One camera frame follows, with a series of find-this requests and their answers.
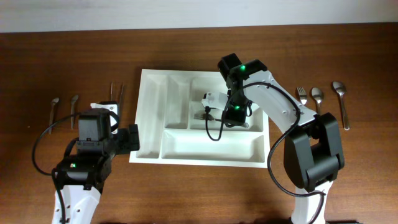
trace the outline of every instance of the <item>wooden table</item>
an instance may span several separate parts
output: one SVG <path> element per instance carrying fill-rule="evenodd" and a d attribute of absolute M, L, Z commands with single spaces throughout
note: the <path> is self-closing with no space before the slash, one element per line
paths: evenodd
<path fill-rule="evenodd" d="M 264 62 L 291 94 L 297 86 L 324 91 L 323 111 L 341 124 L 333 80 L 346 84 L 351 129 L 341 131 L 345 168 L 327 200 L 327 220 L 398 220 L 398 24 L 267 26 L 217 29 L 109 30 L 0 35 L 0 222 L 50 223 L 55 189 L 30 160 L 36 137 L 55 118 L 109 99 L 125 84 L 121 126 L 134 123 L 141 69 L 216 71 L 222 56 Z M 307 106 L 315 109 L 310 100 Z M 270 124 L 271 142 L 280 131 Z M 69 140 L 70 122 L 37 151 L 50 171 Z M 283 147 L 273 158 L 282 185 Z M 290 217 L 294 198 L 265 169 L 129 164 L 117 156 L 92 223 L 252 223 Z"/>

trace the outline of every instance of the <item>black cable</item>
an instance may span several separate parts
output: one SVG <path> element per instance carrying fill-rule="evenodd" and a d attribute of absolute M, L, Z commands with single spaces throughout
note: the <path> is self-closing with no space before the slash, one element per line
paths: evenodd
<path fill-rule="evenodd" d="M 33 150 L 32 150 L 32 162 L 33 162 L 33 166 L 34 166 L 34 167 L 36 168 L 36 170 L 37 170 L 38 172 L 40 172 L 41 174 L 43 174 L 43 175 L 51 175 L 51 173 L 45 172 L 45 171 L 43 171 L 42 169 L 40 169 L 39 166 L 38 166 L 37 163 L 36 163 L 35 153 L 36 153 L 36 148 L 37 148 L 38 143 L 39 143 L 40 140 L 44 137 L 45 133 L 47 133 L 47 131 L 49 131 L 50 128 L 53 128 L 54 126 L 58 125 L 59 123 L 61 123 L 61 122 L 63 122 L 63 121 L 66 121 L 67 119 L 69 119 L 69 118 L 71 118 L 71 117 L 76 117 L 76 116 L 78 116 L 78 115 L 80 115 L 80 113 L 74 113 L 74 114 L 71 114 L 71 115 L 69 115 L 69 116 L 66 116 L 66 117 L 64 117 L 64 118 L 62 118 L 62 119 L 60 119 L 60 120 L 54 122 L 54 123 L 51 124 L 46 130 L 44 130 L 43 133 L 36 139 L 36 142 L 35 142 L 35 144 L 33 145 Z"/>
<path fill-rule="evenodd" d="M 60 223 L 61 224 L 65 224 L 66 223 L 66 214 L 65 214 L 65 204 L 64 204 L 64 202 L 63 202 L 63 197 L 62 197 L 62 194 L 61 194 L 61 190 L 60 190 L 60 187 L 58 186 L 58 184 L 57 184 L 57 180 L 55 180 L 55 172 L 56 172 L 57 170 L 54 168 L 54 169 L 52 169 L 52 171 L 51 171 L 51 177 L 52 177 L 52 181 L 54 182 L 54 186 L 55 186 L 55 190 L 57 191 L 57 195 L 58 195 L 58 198 L 59 198 L 59 200 L 60 200 L 60 204 L 61 204 L 61 213 L 62 213 L 62 219 L 60 220 Z"/>
<path fill-rule="evenodd" d="M 254 86 L 254 85 L 257 85 L 257 87 L 259 87 L 260 85 L 264 85 L 264 86 L 266 86 L 267 88 L 273 88 L 273 89 L 277 90 L 277 91 L 278 91 L 279 93 L 281 93 L 284 97 L 286 97 L 286 99 L 288 99 L 288 100 L 290 101 L 290 103 L 293 105 L 293 107 L 294 107 L 295 110 L 296 110 L 296 117 L 297 117 L 297 118 L 296 118 L 294 124 L 291 125 L 291 127 L 290 127 L 283 135 L 281 135 L 281 137 L 280 137 L 280 138 L 274 143 L 274 145 L 271 147 L 271 149 L 270 149 L 270 151 L 269 151 L 269 153 L 268 153 L 267 167 L 268 167 L 268 173 L 269 173 L 269 175 L 270 175 L 272 181 L 274 181 L 274 183 L 276 184 L 276 186 L 277 186 L 279 189 L 281 189 L 281 191 L 285 192 L 286 194 L 288 194 L 288 195 L 290 195 L 290 196 L 293 196 L 293 197 L 310 197 L 310 196 L 314 196 L 314 195 L 320 195 L 320 196 L 321 196 L 320 204 L 319 204 L 319 206 L 318 206 L 318 208 L 317 208 L 317 211 L 315 212 L 314 217 L 312 218 L 312 220 L 311 220 L 310 223 L 309 223 L 309 224 L 312 224 L 312 223 L 314 223 L 314 221 L 318 218 L 318 216 L 319 216 L 319 214 L 320 214 L 320 212 L 321 212 L 321 209 L 322 209 L 322 206 L 323 206 L 323 202 L 324 202 L 324 197 L 325 197 L 326 194 L 323 193 L 323 192 L 321 192 L 321 191 L 314 191 L 314 192 L 310 192 L 310 193 L 307 193 L 307 194 L 296 194 L 296 193 L 293 193 L 293 192 L 291 192 L 291 191 L 285 189 L 283 186 L 281 186 L 281 184 L 280 184 L 280 183 L 277 181 L 277 179 L 275 178 L 274 173 L 272 172 L 272 169 L 271 169 L 271 159 L 272 159 L 272 155 L 274 154 L 274 152 L 275 152 L 275 150 L 276 150 L 276 147 L 286 138 L 286 136 L 288 136 L 288 135 L 290 134 L 290 132 L 293 131 L 294 128 L 297 127 L 297 125 L 298 125 L 299 122 L 300 122 L 300 116 L 301 116 L 300 108 L 295 104 L 295 102 L 291 99 L 291 97 L 290 97 L 288 94 L 286 94 L 286 93 L 285 93 L 283 90 L 281 90 L 280 88 L 278 88 L 278 87 L 276 87 L 276 86 L 274 86 L 274 85 L 271 85 L 270 83 L 254 82 L 254 83 L 250 83 L 250 84 L 244 85 L 244 86 L 242 87 L 242 89 L 240 89 L 240 90 L 243 90 L 243 89 L 245 89 L 245 88 L 247 88 L 247 87 Z M 227 109 L 227 107 L 228 107 L 228 105 L 229 105 L 229 102 L 231 101 L 231 99 L 233 98 L 233 96 L 234 96 L 237 92 L 239 92 L 239 91 L 234 92 L 234 93 L 230 96 L 230 98 L 228 99 L 228 101 L 227 101 L 226 104 L 225 104 L 225 108 L 224 108 L 224 111 L 223 111 L 223 115 L 222 115 L 222 117 L 221 117 L 220 134 L 219 134 L 219 136 L 218 136 L 217 141 L 219 141 L 219 140 L 221 139 L 221 133 L 222 133 L 222 131 L 223 131 L 223 124 L 224 124 L 224 117 L 225 117 L 226 109 Z M 210 109 L 206 112 L 206 131 L 207 131 L 207 134 L 209 135 L 209 132 L 208 132 L 208 129 L 207 129 L 208 112 L 210 112 Z"/>
<path fill-rule="evenodd" d="M 250 116 L 253 115 L 253 111 L 251 110 L 251 105 L 252 105 L 252 104 L 253 104 L 253 101 L 250 101 L 250 102 L 248 103 L 249 115 L 248 115 L 248 111 L 246 111 L 246 116 L 247 116 L 247 117 L 250 117 Z"/>
<path fill-rule="evenodd" d="M 213 141 L 219 141 L 220 139 L 221 139 L 221 134 L 223 133 L 223 126 L 224 126 L 224 111 L 223 111 L 223 115 L 221 116 L 221 127 L 220 127 L 220 133 L 218 134 L 218 138 L 217 139 L 213 139 L 212 138 L 212 136 L 210 135 L 210 133 L 209 133 L 209 129 L 208 129 L 208 126 L 207 126 L 207 121 L 209 120 L 209 112 L 210 112 L 210 107 L 206 107 L 205 108 L 205 111 L 206 111 L 206 121 L 205 121 L 205 126 L 206 126 L 206 132 L 207 132 L 207 135 L 209 136 L 209 138 L 211 139 L 211 140 L 213 140 Z"/>
<path fill-rule="evenodd" d="M 65 152 L 63 153 L 63 157 L 67 157 L 70 155 L 72 152 L 73 147 L 75 146 L 75 143 L 79 140 L 79 138 L 74 138 L 70 143 L 68 144 L 67 148 L 65 149 Z"/>

